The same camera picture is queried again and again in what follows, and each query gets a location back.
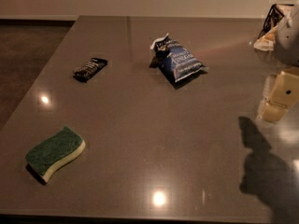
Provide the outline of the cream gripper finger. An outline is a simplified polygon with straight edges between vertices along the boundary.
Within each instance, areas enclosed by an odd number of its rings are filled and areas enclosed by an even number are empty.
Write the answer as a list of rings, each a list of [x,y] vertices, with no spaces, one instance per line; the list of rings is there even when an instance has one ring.
[[[261,119],[276,123],[299,101],[299,67],[283,69],[265,81]]]

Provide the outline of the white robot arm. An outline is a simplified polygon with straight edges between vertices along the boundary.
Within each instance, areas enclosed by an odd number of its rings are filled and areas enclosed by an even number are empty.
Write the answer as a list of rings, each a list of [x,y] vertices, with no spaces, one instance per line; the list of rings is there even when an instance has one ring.
[[[299,101],[299,4],[271,6],[254,48],[274,52],[282,69],[264,83],[259,117],[279,122]]]

